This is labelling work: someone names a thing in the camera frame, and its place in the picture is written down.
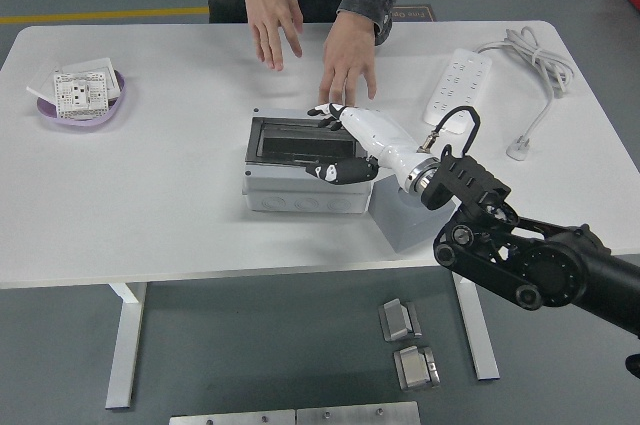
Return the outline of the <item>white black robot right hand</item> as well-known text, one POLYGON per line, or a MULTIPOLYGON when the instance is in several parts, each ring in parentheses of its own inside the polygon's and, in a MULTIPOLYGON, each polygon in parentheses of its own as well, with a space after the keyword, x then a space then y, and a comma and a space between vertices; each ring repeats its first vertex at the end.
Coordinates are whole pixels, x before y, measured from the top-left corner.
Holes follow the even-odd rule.
POLYGON ((439 160, 380 111, 327 103, 308 114, 321 115, 322 127, 346 129, 367 153, 364 158, 307 165, 305 171, 318 179, 334 185, 360 183, 373 180, 380 168, 387 168, 404 192, 419 195, 435 175, 439 160))

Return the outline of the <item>person's right hand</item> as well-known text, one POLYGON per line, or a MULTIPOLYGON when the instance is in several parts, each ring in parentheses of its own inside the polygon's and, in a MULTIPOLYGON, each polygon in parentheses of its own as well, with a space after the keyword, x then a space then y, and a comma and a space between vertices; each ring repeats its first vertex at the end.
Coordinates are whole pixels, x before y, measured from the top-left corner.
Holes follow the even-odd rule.
POLYGON ((271 70, 283 70, 280 31, 294 55, 302 55, 298 35, 302 32, 303 15, 297 0, 245 0, 245 7, 260 62, 271 70))

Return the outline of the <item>person's left hand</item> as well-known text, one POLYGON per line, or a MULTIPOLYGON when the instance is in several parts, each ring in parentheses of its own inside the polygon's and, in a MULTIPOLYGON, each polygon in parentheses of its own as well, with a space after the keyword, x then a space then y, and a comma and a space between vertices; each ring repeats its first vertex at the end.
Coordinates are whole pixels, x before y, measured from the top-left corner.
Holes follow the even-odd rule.
POLYGON ((318 103, 354 106, 360 77, 367 97, 373 100, 377 92, 374 23, 354 12, 340 11, 324 43, 318 103))

